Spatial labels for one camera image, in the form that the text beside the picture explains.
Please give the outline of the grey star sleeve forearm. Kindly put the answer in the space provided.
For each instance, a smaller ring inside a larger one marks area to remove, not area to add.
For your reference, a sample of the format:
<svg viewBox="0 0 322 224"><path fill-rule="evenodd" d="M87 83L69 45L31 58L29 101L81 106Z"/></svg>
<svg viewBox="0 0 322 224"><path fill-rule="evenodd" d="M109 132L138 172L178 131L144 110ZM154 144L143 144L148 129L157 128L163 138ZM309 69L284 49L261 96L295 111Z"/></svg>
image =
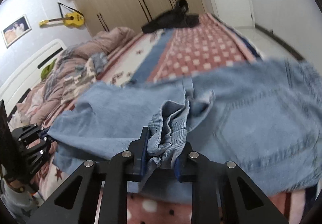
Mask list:
<svg viewBox="0 0 322 224"><path fill-rule="evenodd" d="M1 200L18 223L27 223L44 202L39 193L31 193L28 185L18 180L8 184L4 178L1 179Z"/></svg>

